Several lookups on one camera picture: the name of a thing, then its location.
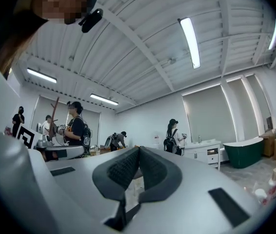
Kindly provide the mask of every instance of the drawer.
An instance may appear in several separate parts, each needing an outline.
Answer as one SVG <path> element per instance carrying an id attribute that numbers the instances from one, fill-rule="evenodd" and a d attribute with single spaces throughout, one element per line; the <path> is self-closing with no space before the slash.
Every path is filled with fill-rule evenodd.
<path id="1" fill-rule="evenodd" d="M 218 154 L 207 155 L 207 162 L 208 164 L 217 163 L 218 158 L 219 158 Z"/>

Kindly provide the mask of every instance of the person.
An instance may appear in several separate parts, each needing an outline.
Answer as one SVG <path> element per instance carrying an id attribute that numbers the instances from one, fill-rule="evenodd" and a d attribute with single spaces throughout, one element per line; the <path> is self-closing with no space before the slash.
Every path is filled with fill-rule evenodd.
<path id="1" fill-rule="evenodd" d="M 80 117 L 83 107 L 80 102 L 75 101 L 68 105 L 69 114 L 72 115 L 66 130 L 58 130 L 58 134 L 63 134 L 70 146 L 81 146 L 83 144 L 84 120 Z"/>
<path id="2" fill-rule="evenodd" d="M 15 114 L 12 118 L 12 124 L 13 124 L 13 128 L 12 128 L 12 136 L 15 138 L 17 136 L 18 133 L 18 129 L 20 124 L 24 124 L 24 108 L 21 106 L 19 107 L 18 113 Z"/>
<path id="3" fill-rule="evenodd" d="M 175 139 L 176 145 L 177 145 L 177 152 L 176 153 L 181 155 L 180 146 L 182 146 L 182 144 L 183 144 L 182 141 L 184 139 L 186 139 L 186 137 L 179 134 L 179 130 L 177 129 L 178 123 L 179 122 L 175 119 L 171 119 L 169 121 L 169 124 L 168 124 L 168 127 L 167 127 L 166 138 L 167 137 L 172 137 L 173 133 L 175 133 L 173 138 Z"/>
<path id="4" fill-rule="evenodd" d="M 96 0 L 10 0 L 0 23 L 0 72 L 7 79 L 15 59 L 47 21 L 71 24 L 87 16 Z"/>
<path id="5" fill-rule="evenodd" d="M 44 135 L 49 135 L 50 123 L 51 123 L 51 116 L 47 115 L 46 120 L 44 121 L 44 123 L 41 126 L 42 132 Z"/>
<path id="6" fill-rule="evenodd" d="M 124 137 L 127 137 L 127 133 L 126 132 L 121 132 L 120 134 L 117 134 L 114 139 L 112 140 L 112 142 L 110 143 L 110 151 L 116 151 L 117 148 L 120 148 L 119 142 L 122 143 L 123 148 L 126 148 L 125 142 L 124 142 Z"/>

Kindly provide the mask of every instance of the headphones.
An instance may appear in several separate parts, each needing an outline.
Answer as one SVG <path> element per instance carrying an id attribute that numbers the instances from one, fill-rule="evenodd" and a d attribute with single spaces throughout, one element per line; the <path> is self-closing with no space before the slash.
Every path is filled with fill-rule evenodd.
<path id="1" fill-rule="evenodd" d="M 94 8 L 97 0 L 87 0 L 87 8 L 86 14 L 84 18 L 78 24 L 81 26 L 81 31 L 83 33 L 89 32 L 102 18 L 103 18 L 103 10 L 96 9 L 93 13 L 91 10 Z M 76 19 L 66 19 L 65 24 L 69 25 L 75 23 Z"/>

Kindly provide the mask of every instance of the black shirt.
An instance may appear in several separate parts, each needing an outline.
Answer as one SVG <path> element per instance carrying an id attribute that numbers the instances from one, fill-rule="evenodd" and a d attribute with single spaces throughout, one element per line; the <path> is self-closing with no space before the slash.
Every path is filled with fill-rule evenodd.
<path id="1" fill-rule="evenodd" d="M 83 134 L 84 134 L 84 121 L 80 116 L 71 119 L 68 124 L 67 131 L 73 132 L 74 135 L 80 136 L 80 139 L 72 139 L 65 136 L 66 141 L 69 141 L 70 146 L 81 146 L 83 145 Z"/>
<path id="2" fill-rule="evenodd" d="M 21 124 L 21 121 L 20 121 L 20 118 L 19 118 L 19 114 L 15 114 L 15 116 L 13 116 L 12 118 L 13 121 L 15 121 L 16 123 L 13 125 L 13 128 L 12 128 L 12 136 L 13 137 L 16 137 L 17 136 L 17 132 L 18 132 L 18 129 L 19 129 L 19 126 Z"/>

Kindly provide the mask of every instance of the black cap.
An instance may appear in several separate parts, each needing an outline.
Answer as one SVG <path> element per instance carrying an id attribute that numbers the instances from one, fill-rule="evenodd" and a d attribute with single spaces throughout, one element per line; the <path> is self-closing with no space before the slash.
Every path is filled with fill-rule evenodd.
<path id="1" fill-rule="evenodd" d="M 174 124 L 178 124 L 179 122 L 177 121 L 177 120 L 175 120 L 175 119 L 171 119 L 170 121 L 169 121 L 169 124 L 170 125 L 174 125 Z"/>

